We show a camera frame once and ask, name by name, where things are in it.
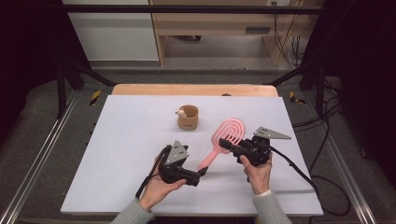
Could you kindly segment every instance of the handle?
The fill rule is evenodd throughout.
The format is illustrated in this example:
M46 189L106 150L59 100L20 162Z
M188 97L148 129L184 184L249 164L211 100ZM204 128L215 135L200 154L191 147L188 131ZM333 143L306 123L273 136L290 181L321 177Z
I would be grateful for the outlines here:
M218 155L219 152L213 149L209 153L209 155L207 155L206 158L201 162L201 164L198 165L197 170L201 170L202 168L208 167Z

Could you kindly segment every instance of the white cabinet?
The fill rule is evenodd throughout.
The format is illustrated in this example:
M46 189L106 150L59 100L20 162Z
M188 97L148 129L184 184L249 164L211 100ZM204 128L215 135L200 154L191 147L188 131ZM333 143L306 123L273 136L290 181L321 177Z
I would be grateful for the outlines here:
M146 0L63 0L65 5L148 5ZM69 13L89 61L159 61L149 13Z

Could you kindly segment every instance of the gray sleeve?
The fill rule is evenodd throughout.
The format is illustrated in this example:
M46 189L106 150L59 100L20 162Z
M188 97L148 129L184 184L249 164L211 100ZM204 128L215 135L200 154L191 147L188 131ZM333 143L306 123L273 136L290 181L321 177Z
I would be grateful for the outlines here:
M265 196L254 196L253 203L262 224L291 223L280 207L274 193Z
M154 215L143 209L134 199L122 212L120 212L111 224L146 224Z

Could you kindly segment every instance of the brown cup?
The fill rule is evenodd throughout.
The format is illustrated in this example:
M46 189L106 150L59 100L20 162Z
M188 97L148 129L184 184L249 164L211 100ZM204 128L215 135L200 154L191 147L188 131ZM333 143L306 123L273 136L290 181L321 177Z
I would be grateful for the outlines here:
M181 108L184 108L186 118L177 119L178 127L186 131L195 130L198 126L198 108L195 105L183 105Z

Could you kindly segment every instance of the human hand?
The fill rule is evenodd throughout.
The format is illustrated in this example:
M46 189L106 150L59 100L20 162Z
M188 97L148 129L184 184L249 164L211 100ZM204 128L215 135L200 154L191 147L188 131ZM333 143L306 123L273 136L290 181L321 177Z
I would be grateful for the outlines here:
M146 185L143 196L139 200L139 205L146 211L150 210L155 204L162 201L173 190L180 189L181 186L187 182L187 180L181 179L173 184L166 184L161 179L159 173L160 171L157 165L153 173L153 177Z
M253 193L258 195L270 189L270 174L272 168L272 152L268 161L260 166L253 166L245 156L240 156L245 169L244 172L248 177Z

